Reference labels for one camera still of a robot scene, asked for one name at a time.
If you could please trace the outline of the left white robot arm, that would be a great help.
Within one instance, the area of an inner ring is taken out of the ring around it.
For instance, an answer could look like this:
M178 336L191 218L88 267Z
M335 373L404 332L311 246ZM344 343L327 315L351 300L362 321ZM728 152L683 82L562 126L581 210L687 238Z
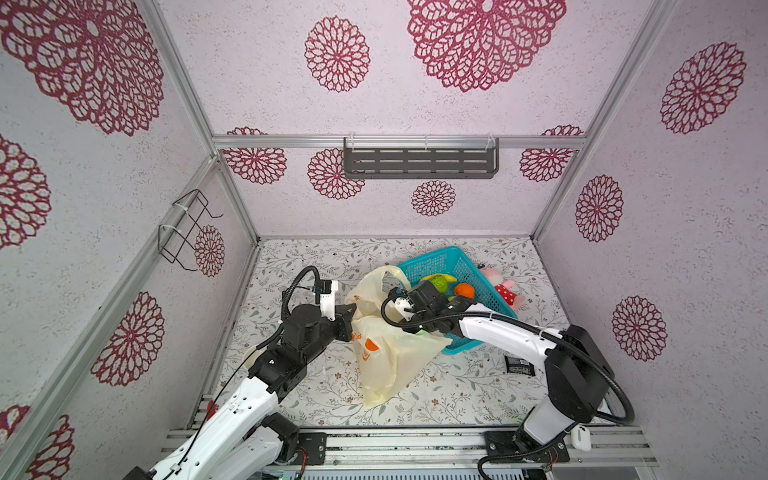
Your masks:
M283 291L280 325L256 348L245 379L193 436L152 468L127 479L247 479L299 450L300 428L278 412L306 377L308 365L333 342L352 340L355 304L335 303L336 284L315 266Z

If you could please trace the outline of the cream plastic bag orange print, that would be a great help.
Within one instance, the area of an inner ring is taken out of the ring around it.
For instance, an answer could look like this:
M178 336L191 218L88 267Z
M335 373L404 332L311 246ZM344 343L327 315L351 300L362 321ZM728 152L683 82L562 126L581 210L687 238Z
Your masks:
M405 290L411 283L396 266L382 266L365 275L346 293L354 304L352 345L360 373L363 404L373 408L396 396L451 344L439 332L413 334L386 323L380 307L393 287Z

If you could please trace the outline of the yellow toy banana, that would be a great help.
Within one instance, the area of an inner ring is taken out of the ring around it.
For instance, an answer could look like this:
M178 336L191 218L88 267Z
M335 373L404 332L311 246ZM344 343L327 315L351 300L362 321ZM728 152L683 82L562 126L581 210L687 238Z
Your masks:
M456 277L454 277L452 275L449 275L449 274L445 274L445 273L428 275L428 276L422 277L421 281L432 281L432 280L436 280L436 279L442 279L442 280L445 280L448 283L457 283L458 282Z

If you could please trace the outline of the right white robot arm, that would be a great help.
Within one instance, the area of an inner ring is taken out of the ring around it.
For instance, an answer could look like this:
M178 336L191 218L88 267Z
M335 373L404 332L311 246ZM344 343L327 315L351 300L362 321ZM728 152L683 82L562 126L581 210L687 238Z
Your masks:
M441 293L424 280L411 290L392 288L380 306L390 326L415 334L439 331L477 340L525 360L545 373L546 397L517 427L508 451L477 461L478 474L488 463L537 460L575 427L599 418L617 425L635 421L627 393L615 379L599 347L578 326L552 330L494 311L478 301Z

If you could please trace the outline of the orange toy fruit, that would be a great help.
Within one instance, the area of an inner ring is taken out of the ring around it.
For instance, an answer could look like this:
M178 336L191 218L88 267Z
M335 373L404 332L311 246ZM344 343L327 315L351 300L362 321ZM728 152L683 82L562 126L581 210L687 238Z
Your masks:
M457 297L475 300L476 290L472 285L468 283L460 283L454 287L454 295Z

